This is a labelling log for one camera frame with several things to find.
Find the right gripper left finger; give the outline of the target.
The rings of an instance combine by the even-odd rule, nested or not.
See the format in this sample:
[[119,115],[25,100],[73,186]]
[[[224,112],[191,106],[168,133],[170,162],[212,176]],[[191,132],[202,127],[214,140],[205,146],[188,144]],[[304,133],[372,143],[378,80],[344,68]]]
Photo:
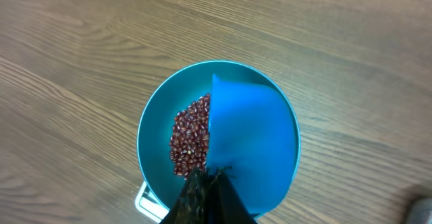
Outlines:
[[195,167],[186,180],[178,199],[160,224],[204,224],[209,178]]

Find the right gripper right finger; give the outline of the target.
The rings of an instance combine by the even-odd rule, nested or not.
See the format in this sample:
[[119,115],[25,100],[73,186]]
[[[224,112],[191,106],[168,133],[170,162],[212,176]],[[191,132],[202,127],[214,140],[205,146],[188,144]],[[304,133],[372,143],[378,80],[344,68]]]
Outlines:
[[257,224],[246,210],[226,173],[220,173],[215,178],[212,205],[214,224]]

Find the blue measuring scoop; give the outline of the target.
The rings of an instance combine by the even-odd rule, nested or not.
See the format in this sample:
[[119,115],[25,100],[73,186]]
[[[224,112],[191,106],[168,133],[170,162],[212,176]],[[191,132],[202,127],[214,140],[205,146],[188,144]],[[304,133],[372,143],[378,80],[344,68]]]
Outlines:
[[228,168],[251,214],[273,210],[298,168],[299,132],[287,98],[272,86],[213,76],[207,167]]

